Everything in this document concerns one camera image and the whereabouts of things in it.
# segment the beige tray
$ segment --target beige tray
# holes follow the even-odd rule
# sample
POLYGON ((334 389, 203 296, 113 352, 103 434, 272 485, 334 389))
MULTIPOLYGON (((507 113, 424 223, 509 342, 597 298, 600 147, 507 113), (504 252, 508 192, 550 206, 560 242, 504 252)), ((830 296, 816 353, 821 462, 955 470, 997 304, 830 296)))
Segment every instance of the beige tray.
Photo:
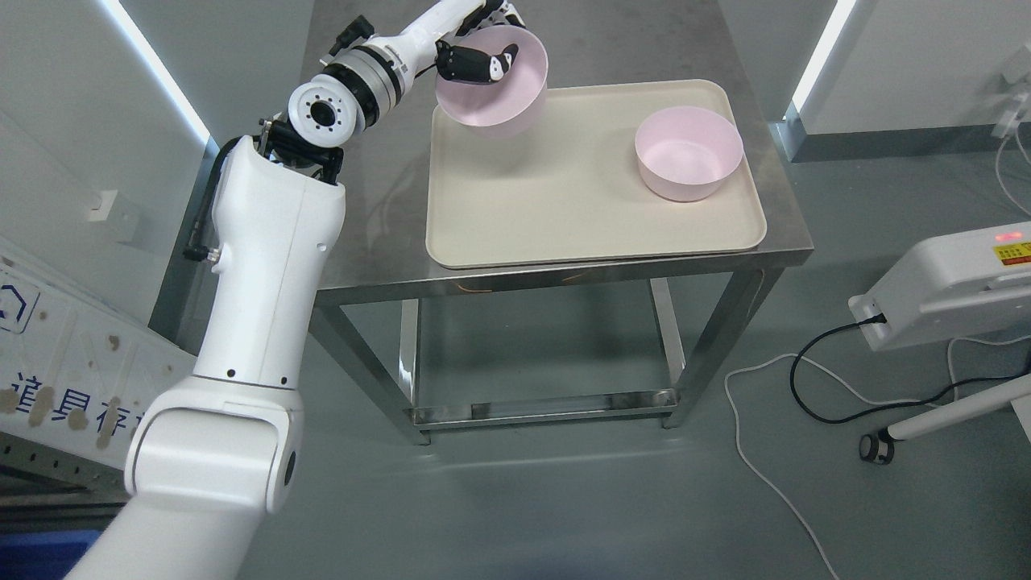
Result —
POLYGON ((505 140, 433 113, 426 248, 450 268, 755 247, 766 235, 747 160, 708 198, 665 200, 637 172, 634 133, 668 106, 733 121, 708 80, 553 89, 544 116, 505 140))

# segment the black power cord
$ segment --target black power cord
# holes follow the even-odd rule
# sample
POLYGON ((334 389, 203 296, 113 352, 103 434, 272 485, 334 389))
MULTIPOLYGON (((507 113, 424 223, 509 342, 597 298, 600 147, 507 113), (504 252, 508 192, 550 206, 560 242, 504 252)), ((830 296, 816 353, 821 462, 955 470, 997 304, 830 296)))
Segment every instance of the black power cord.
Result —
POLYGON ((207 229, 207 220, 211 214, 211 205, 214 202, 214 190, 219 185, 219 178, 222 176, 222 165, 226 162, 226 157, 229 156, 230 149, 233 148, 240 138, 235 137, 226 141, 226 144, 222 145, 219 153, 214 157, 211 172, 208 173, 207 182, 204 184, 204 194, 201 197, 200 207, 197 208, 193 226, 190 228, 190 239, 187 240, 187 244, 182 248, 182 257, 188 260, 203 262, 207 259, 210 248, 202 242, 204 240, 204 231, 207 229))
POLYGON ((789 382, 791 384, 791 395, 792 395, 792 397, 795 398, 795 403, 797 403, 798 406, 800 408, 802 408, 802 411, 805 411, 805 413, 809 417, 812 417, 813 419, 820 421, 821 423, 827 423, 829 425, 839 425, 841 423, 847 423, 849 421, 854 421, 856 419, 859 419, 860 417, 865 417, 865 416, 871 415, 873 413, 879 413, 882 411, 888 411, 889 409, 902 409, 902 408, 906 408, 906 407, 920 407, 922 405, 927 405, 928 403, 934 403, 934 402, 938 401, 939 399, 941 399, 941 398, 945 397, 946 395, 949 395, 949 393, 952 391, 953 389, 955 389, 956 387, 962 387, 963 385, 967 385, 967 384, 970 384, 970 383, 979 383, 979 382, 986 382, 986 381, 1011 381, 1013 379, 1017 379, 1019 377, 1023 377, 1023 376, 1031 373, 1031 353, 1029 353, 1028 359, 1027 359, 1027 361, 1024 364, 1024 369, 1020 373, 1018 373, 1017 375, 1010 375, 1008 377, 975 377, 975 378, 971 378, 971 379, 963 379, 962 381, 957 381, 955 383, 951 383, 950 385, 947 385, 946 387, 944 387, 943 389, 941 389, 940 391, 938 391, 937 395, 935 395, 933 397, 930 397, 928 399, 922 400, 922 401, 914 401, 914 402, 911 402, 911 403, 891 403, 891 404, 888 404, 888 405, 879 405, 877 407, 871 407, 870 409, 867 409, 865 411, 860 411, 859 413, 856 413, 854 415, 849 415, 847 417, 842 417, 840 419, 828 419, 827 417, 824 417, 824 416, 818 414, 817 412, 812 411, 811 409, 809 409, 808 406, 806 406, 802 402, 802 398, 799 397, 798 389, 795 386, 795 372, 798 370, 798 364, 801 363, 802 357, 805 356, 805 353, 808 352, 808 350, 811 349, 817 343, 819 343, 820 341, 826 339, 827 337, 830 337, 831 335, 837 335, 838 333, 844 333, 845 331, 852 331, 853 329, 859 329, 860 327, 863 327, 863 326, 866 326, 866 325, 884 325, 886 322, 888 322, 888 320, 885 318, 885 315, 878 314, 877 316, 870 317, 870 318, 868 318, 866 320, 861 320, 859 322, 853 322, 852 325, 845 325, 843 327, 838 327, 837 329, 832 329, 832 330, 824 333, 823 335, 817 337, 816 339, 809 341, 809 344, 805 345, 805 347, 802 348, 802 350, 798 351, 798 354, 795 355, 795 359, 794 359, 794 361, 791 364, 791 373, 788 375, 788 380, 789 380, 789 382))

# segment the robotic arm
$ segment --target robotic arm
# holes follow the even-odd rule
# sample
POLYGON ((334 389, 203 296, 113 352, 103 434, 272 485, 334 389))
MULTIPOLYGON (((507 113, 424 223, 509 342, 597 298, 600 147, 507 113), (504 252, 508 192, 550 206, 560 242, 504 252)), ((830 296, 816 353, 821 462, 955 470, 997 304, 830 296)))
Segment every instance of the robotic arm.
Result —
POLYGON ((112 580, 140 570, 156 580, 235 577, 293 479, 301 352, 344 217, 339 147, 379 122, 430 68, 448 80, 501 81, 518 46, 485 55, 452 44, 495 24, 523 21, 504 0, 441 0, 397 36, 375 36, 359 18, 322 73, 291 95, 286 115, 220 153, 211 199, 220 246, 200 246, 195 235, 187 251, 214 262, 220 276, 194 373, 147 410, 126 463, 133 499, 68 578, 112 580), (319 178, 294 170, 311 165, 319 178))

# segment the wheel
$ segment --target wheel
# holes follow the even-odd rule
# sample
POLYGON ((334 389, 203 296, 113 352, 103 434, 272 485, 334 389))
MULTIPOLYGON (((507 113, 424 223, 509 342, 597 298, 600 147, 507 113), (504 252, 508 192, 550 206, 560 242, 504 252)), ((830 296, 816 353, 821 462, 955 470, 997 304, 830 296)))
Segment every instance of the wheel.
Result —
POLYGON ((884 441, 877 434, 867 434, 859 440, 859 457, 870 464, 887 466, 895 456, 895 444, 884 441))

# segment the table leg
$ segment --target table leg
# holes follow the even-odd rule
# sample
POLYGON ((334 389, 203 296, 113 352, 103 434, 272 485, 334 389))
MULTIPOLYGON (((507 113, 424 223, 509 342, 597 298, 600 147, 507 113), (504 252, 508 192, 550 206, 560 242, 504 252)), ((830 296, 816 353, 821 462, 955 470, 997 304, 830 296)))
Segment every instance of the table leg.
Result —
POLYGON ((317 308, 308 331, 405 439, 429 445, 429 435, 411 423, 408 397, 340 307, 317 308))
POLYGON ((687 369, 676 380, 676 410, 663 419, 663 428, 668 430, 684 423, 783 272, 784 268, 744 270, 735 271, 730 277, 688 359, 687 369))
POLYGON ((652 285, 652 307, 655 310, 655 323, 659 328, 659 341, 662 352, 666 355, 666 367, 669 369, 669 384, 676 385, 686 367, 684 360, 684 344, 680 343, 680 328, 676 325, 676 314, 673 312, 673 298, 669 294, 669 281, 665 277, 654 277, 648 280, 652 285))
POLYGON ((401 390, 412 407, 419 407, 419 300, 401 303, 401 344, 398 348, 397 371, 401 390))

